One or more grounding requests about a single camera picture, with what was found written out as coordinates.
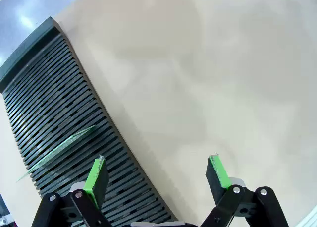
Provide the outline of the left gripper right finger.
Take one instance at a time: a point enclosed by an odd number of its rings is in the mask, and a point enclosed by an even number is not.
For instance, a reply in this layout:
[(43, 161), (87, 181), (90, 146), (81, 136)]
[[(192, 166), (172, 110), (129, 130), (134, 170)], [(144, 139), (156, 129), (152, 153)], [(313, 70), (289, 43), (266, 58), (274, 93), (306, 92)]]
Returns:
[(201, 224), (203, 227), (228, 227), (234, 217), (243, 217), (251, 227), (289, 226), (272, 188), (255, 191), (234, 184), (228, 177), (219, 155), (210, 155), (206, 178), (215, 207)]

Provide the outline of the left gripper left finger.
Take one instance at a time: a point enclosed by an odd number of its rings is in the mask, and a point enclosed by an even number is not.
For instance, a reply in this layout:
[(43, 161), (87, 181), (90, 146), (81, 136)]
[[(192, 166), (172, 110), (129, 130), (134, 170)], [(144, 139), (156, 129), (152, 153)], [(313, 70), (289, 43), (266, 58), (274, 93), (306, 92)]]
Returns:
[(83, 221), (87, 227), (110, 227), (111, 223), (101, 211), (109, 176), (103, 156), (95, 159), (85, 182), (71, 186), (65, 196), (47, 193), (42, 197), (33, 227), (70, 227)]

